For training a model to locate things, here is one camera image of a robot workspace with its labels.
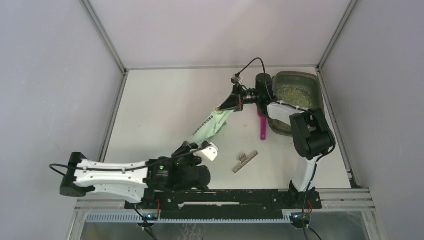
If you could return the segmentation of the green cat litter bag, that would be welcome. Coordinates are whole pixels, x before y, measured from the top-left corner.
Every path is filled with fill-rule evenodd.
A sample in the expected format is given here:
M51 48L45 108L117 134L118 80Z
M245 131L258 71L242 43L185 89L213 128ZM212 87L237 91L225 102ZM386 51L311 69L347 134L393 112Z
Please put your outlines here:
M204 141L210 141L227 124L228 118L234 110L220 110L215 108L203 123L188 138L190 144L200 145Z

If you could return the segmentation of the magenta plastic scoop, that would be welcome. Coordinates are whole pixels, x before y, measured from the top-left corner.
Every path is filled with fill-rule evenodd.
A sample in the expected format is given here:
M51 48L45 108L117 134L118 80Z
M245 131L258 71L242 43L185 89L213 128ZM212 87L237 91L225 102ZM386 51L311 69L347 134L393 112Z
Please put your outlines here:
M259 111L257 112L257 115L260 119L260 140L265 141L267 139L267 118Z

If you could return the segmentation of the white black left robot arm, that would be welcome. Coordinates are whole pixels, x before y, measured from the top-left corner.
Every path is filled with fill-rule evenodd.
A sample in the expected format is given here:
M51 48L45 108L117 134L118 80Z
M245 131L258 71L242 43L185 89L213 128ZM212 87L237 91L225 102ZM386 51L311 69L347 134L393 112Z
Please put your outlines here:
M152 191L208 190L211 173L203 161L214 161L218 153L219 148L209 141L184 142L170 157L133 163L91 161L81 152L72 152L63 166L66 172L59 193L74 198L105 194L149 209L157 200Z

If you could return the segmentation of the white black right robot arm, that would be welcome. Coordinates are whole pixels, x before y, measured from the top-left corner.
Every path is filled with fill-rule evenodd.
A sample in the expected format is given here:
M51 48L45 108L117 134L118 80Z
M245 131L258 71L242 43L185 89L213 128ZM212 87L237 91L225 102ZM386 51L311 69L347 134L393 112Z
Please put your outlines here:
M273 92L272 78L267 73L256 76L255 88L246 88L240 73L233 75L231 82L232 91L218 110L241 112L245 105L255 104L263 116L290 126L294 148L300 159L290 182L295 191L289 194L289 203L295 208L302 208L309 201L307 192L314 188L318 163L336 146L323 109L302 108L278 98Z

